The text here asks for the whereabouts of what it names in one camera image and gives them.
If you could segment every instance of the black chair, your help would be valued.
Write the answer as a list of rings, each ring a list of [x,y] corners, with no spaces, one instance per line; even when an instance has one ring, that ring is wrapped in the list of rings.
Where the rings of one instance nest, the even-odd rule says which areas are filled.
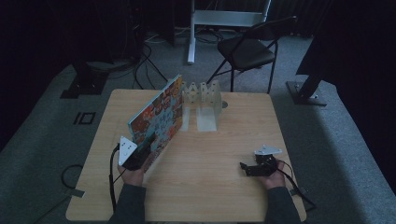
[[[297,17],[287,17],[278,21],[260,22],[248,28],[241,36],[220,41],[218,43],[218,50],[224,57],[224,61],[206,84],[209,84],[213,77],[231,71],[230,91],[233,91],[233,77],[235,70],[243,73],[252,68],[272,63],[271,76],[267,91],[267,93],[270,93],[276,64],[278,48],[277,40],[284,35],[290,35],[296,22]],[[271,42],[268,46],[265,46],[261,40]],[[274,52],[270,50],[273,45],[275,45]],[[231,65],[231,70],[219,73],[219,70],[226,62]]]

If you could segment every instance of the cable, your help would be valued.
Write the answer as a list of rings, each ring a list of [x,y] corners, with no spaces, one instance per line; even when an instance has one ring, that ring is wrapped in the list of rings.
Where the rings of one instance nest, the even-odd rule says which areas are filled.
[[[117,180],[125,173],[126,168],[122,171],[122,173],[114,180],[113,184],[117,182]]]
[[[82,169],[82,165],[79,164],[74,164],[74,165],[69,165],[66,168],[64,168],[62,170],[62,174],[61,174],[61,180],[62,180],[62,184],[64,184],[65,187],[67,187],[68,189],[75,189],[76,186],[72,187],[68,184],[66,184],[66,182],[64,181],[64,174],[72,167],[79,167]],[[34,224],[39,223],[41,221],[41,219],[43,219],[44,217],[46,217],[49,213],[51,213],[53,210],[55,210],[56,208],[58,208],[62,203],[66,202],[67,199],[71,198],[71,196],[66,196],[64,197],[60,202],[58,202],[57,204],[55,204],[53,207],[51,207],[51,209],[49,211],[47,211],[44,215],[42,215],[41,217],[39,217]]]
[[[66,171],[67,171],[68,169],[70,169],[70,168],[72,168],[72,167],[79,167],[79,168],[82,169],[82,165],[79,165],[79,164],[69,165],[69,166],[67,166],[66,168],[64,168],[64,170],[62,171],[62,174],[61,174],[62,184],[64,184],[64,186],[67,187],[68,189],[75,189],[75,188],[76,188],[76,186],[72,187],[72,186],[66,184],[66,182],[64,181],[64,174],[66,173]]]
[[[281,160],[276,160],[276,161],[280,161],[280,162],[283,162],[283,163],[285,163],[286,165],[288,165],[285,161],[281,161]],[[293,178],[292,178],[291,176],[289,176],[289,175],[286,174],[284,171],[282,171],[281,169],[275,167],[273,164],[271,164],[271,163],[269,163],[269,162],[267,162],[267,161],[265,161],[264,163],[267,164],[267,165],[269,165],[269,166],[272,166],[272,167],[276,168],[277,171],[279,171],[280,173],[282,173],[282,174],[289,180],[289,182],[293,185],[293,189],[296,191],[297,195],[299,195],[304,201],[306,201],[307,203],[309,203],[309,204],[312,205],[311,208],[305,209],[306,212],[312,211],[312,210],[314,210],[314,209],[317,208],[317,206],[316,206],[311,200],[309,200],[309,199],[300,191],[300,189],[298,188],[297,184],[294,182],[294,180],[293,180]]]
[[[89,64],[89,67],[91,68],[91,70],[93,72],[98,72],[98,73],[113,73],[113,72],[123,72],[126,71],[128,69],[131,69],[134,65],[136,64],[135,60],[128,60],[127,63],[125,64],[121,64],[121,65],[116,65],[113,67],[109,67],[109,68],[100,68],[100,67],[96,67],[94,65]]]
[[[149,49],[150,55],[152,52],[152,49],[149,45],[145,44],[145,46]],[[168,82],[168,79],[163,75],[163,73],[160,71],[160,69],[158,69],[157,66],[155,66],[155,64],[149,59],[149,56],[146,56],[146,54],[143,52],[143,56],[146,57],[146,59],[151,63],[151,65],[155,68],[155,70],[157,70],[158,74],[160,74],[160,76],[163,78],[163,80],[165,80],[165,82]]]
[[[153,35],[152,37],[149,37],[148,39],[146,39],[144,42],[145,43],[150,43],[150,44],[161,44],[161,43],[166,42],[166,40],[164,40],[164,39],[161,40],[161,41],[150,41],[151,39],[153,39],[153,38],[155,38],[157,36],[159,36],[159,35]]]
[[[154,84],[152,84],[151,79],[149,79],[149,69],[147,63],[145,63],[145,68],[146,68],[146,78],[148,79],[148,83],[151,85],[152,89],[155,90]]]
[[[119,78],[122,78],[122,77],[126,77],[126,76],[128,76],[129,74],[131,74],[133,71],[127,71],[127,72],[125,72],[124,74],[122,74],[122,75],[120,75],[120,76],[118,76],[118,77],[109,77],[107,80],[114,80],[114,79],[119,79]]]
[[[111,153],[110,157],[110,174],[108,175],[108,184],[110,186],[110,198],[111,198],[111,203],[113,205],[113,212],[116,212],[116,195],[114,194],[114,181],[113,181],[113,159],[114,159],[114,154],[120,150],[120,143],[117,144],[117,146],[113,149],[113,152]]]
[[[317,208],[317,206],[311,201],[309,200],[301,191],[300,189],[297,187],[296,183],[294,182],[294,180],[291,178],[291,176],[289,176],[288,174],[286,174],[285,172],[283,172],[282,170],[276,168],[280,173],[282,173],[289,181],[290,183],[293,185],[294,190],[297,192],[297,194],[306,202],[308,202],[309,204],[312,205],[311,208],[309,209],[305,209],[306,212],[312,211],[314,209]]]
[[[294,174],[293,174],[293,169],[291,169],[291,166],[290,165],[288,165],[285,161],[282,161],[282,160],[276,160],[276,161],[280,161],[280,162],[283,162],[284,164],[286,164],[287,166],[289,166],[289,169],[290,169],[290,171],[291,171],[291,178],[293,178],[294,177]]]
[[[142,85],[140,84],[139,80],[137,79],[137,71],[139,70],[140,66],[146,61],[144,59],[143,61],[140,61],[139,64],[136,66],[134,69],[134,82],[132,83],[132,89],[134,88],[134,84],[137,83],[137,85],[140,87],[141,90],[143,90]]]

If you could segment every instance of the black cable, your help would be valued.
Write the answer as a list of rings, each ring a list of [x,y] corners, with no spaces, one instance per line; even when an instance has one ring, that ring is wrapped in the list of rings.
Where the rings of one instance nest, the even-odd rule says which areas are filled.
[[[276,160],[276,161],[280,161],[280,162],[283,162],[284,164],[286,164],[286,165],[289,167],[290,171],[291,171],[291,178],[294,177],[293,169],[291,169],[291,166],[290,166],[290,165],[288,165],[285,161],[282,161],[282,160]]]
[[[139,70],[140,66],[145,62],[145,60],[140,61],[139,64],[136,66],[134,69],[134,82],[132,83],[132,89],[134,88],[134,84],[137,83],[137,85],[140,87],[141,90],[143,90],[142,85],[140,85],[139,80],[137,79],[137,71]]]
[[[152,89],[156,90],[154,84],[152,84],[151,79],[149,78],[149,69],[147,63],[145,63],[145,68],[146,68],[146,78],[148,79],[148,83],[151,85]]]
[[[67,187],[68,189],[75,189],[76,188],[76,186],[72,187],[72,186],[66,184],[66,182],[64,181],[64,174],[67,172],[68,169],[70,169],[72,167],[79,167],[79,168],[82,169],[82,165],[79,165],[79,164],[69,165],[66,168],[64,168],[64,170],[62,171],[61,180],[62,180],[62,183],[64,184],[64,186]]]
[[[121,65],[117,65],[114,67],[109,67],[109,68],[100,68],[100,67],[95,67],[94,65],[89,65],[92,71],[98,72],[98,73],[113,73],[113,72],[123,72],[127,71],[128,69],[131,69],[136,62],[134,60],[129,60],[129,62]]]
[[[224,36],[220,32],[214,32],[214,31],[211,31],[211,30],[208,30],[208,32],[210,34],[212,34],[216,38],[216,40],[208,40],[208,39],[199,37],[198,35],[195,38],[197,39],[197,41],[202,42],[202,43],[206,43],[206,44],[217,44],[221,40],[224,40]]]
[[[64,174],[65,174],[70,168],[72,168],[72,167],[79,167],[79,168],[82,169],[82,165],[79,165],[79,164],[69,165],[69,166],[67,166],[66,168],[64,168],[64,169],[62,170],[61,181],[62,181],[62,184],[64,184],[64,186],[67,187],[68,189],[75,189],[75,188],[76,188],[76,187],[72,187],[72,186],[66,184],[66,182],[64,181]],[[66,202],[66,200],[67,200],[68,198],[71,198],[71,196],[66,196],[66,197],[64,197],[60,202],[58,202],[57,204],[55,204],[49,211],[47,211],[44,215],[42,215],[41,217],[39,217],[39,218],[34,222],[34,224],[39,223],[39,221],[41,221],[41,219],[43,219],[43,218],[46,217],[49,213],[51,213],[53,210],[55,210],[56,208],[58,208],[62,203]]]
[[[126,168],[122,171],[122,173],[114,180],[113,184],[117,182],[117,180],[125,173]]]
[[[297,185],[296,185],[296,183],[294,182],[294,180],[293,180],[288,174],[286,174],[285,172],[283,172],[282,170],[280,170],[280,169],[278,169],[278,168],[276,168],[276,169],[277,169],[280,173],[282,173],[282,174],[290,181],[290,183],[293,185],[293,188],[294,188],[294,190],[296,191],[296,193],[297,193],[304,201],[306,201],[306,202],[308,202],[309,204],[312,205],[311,208],[305,209],[306,212],[312,211],[312,210],[314,210],[314,209],[317,208],[317,206],[316,206],[311,200],[309,200],[309,199],[300,191],[300,189],[297,187]]]
[[[145,44],[145,46],[149,49],[149,52],[150,52],[149,55],[151,55],[151,52],[152,52],[151,47],[150,47],[149,45],[147,45],[147,44]],[[155,66],[155,64],[151,61],[151,59],[149,58],[149,56],[146,56],[145,53],[143,53],[143,55],[144,55],[144,56],[146,57],[146,59],[151,63],[151,65],[155,68],[155,70],[158,72],[158,74],[160,74],[160,76],[163,78],[163,80],[167,83],[167,82],[168,82],[168,79],[163,75],[163,73],[160,71],[160,69],[158,69],[158,67]]]
[[[116,195],[114,194],[114,181],[113,181],[113,159],[114,159],[114,154],[120,150],[120,143],[117,144],[117,146],[113,149],[113,152],[111,153],[110,157],[110,174],[108,175],[108,184],[110,186],[110,197],[111,197],[111,203],[113,205],[113,212],[116,212]]]
[[[119,79],[119,78],[122,78],[122,77],[126,77],[126,76],[128,76],[129,74],[131,74],[132,72],[133,72],[133,71],[125,72],[124,74],[122,74],[122,75],[120,75],[120,76],[118,76],[118,77],[108,77],[107,80],[115,80],[115,79]]]
[[[41,221],[41,219],[43,219],[44,217],[46,217],[49,213],[51,213],[53,210],[55,210],[56,208],[58,208],[62,203],[66,202],[66,200],[68,198],[71,198],[71,196],[67,196],[64,197],[60,202],[58,202],[57,204],[55,204],[55,206],[53,206],[48,212],[46,212],[43,216],[41,216],[40,218],[38,218],[34,224],[38,223],[39,221]]]

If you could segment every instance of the metal stand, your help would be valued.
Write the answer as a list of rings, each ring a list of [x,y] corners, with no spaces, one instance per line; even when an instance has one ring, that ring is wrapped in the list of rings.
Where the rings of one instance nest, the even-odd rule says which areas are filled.
[[[195,61],[195,25],[221,25],[250,27],[267,20],[271,0],[266,0],[262,12],[238,12],[217,10],[195,10],[195,0],[191,0],[191,33],[187,63]]]
[[[106,84],[108,73],[77,74],[68,90],[64,90],[61,99],[77,99],[81,94],[100,95]]]
[[[294,82],[288,81],[286,82],[288,85],[291,97],[296,105],[321,105],[326,106],[326,102],[323,100],[319,90],[315,90],[315,92],[308,98],[300,97],[300,89],[303,86],[303,82]]]

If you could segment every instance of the chair leg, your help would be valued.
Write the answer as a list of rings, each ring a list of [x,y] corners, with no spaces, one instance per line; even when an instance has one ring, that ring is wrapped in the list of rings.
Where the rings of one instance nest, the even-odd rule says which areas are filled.
[[[271,76],[270,76],[270,82],[268,83],[268,91],[267,91],[267,94],[269,94],[269,93],[270,93],[270,90],[271,90],[272,79],[273,79],[274,70],[275,70],[275,63],[276,63],[276,60],[273,61],[273,64],[272,64],[272,67],[271,67]]]
[[[221,69],[221,67],[227,62],[227,60],[224,59],[224,61],[221,63],[221,65],[216,69],[215,73],[210,77],[210,79],[206,82],[206,84],[209,84],[209,82],[213,79],[213,77],[218,76],[218,71]]]
[[[231,88],[230,88],[230,92],[233,92],[233,72],[234,72],[235,70],[232,68],[231,69]]]

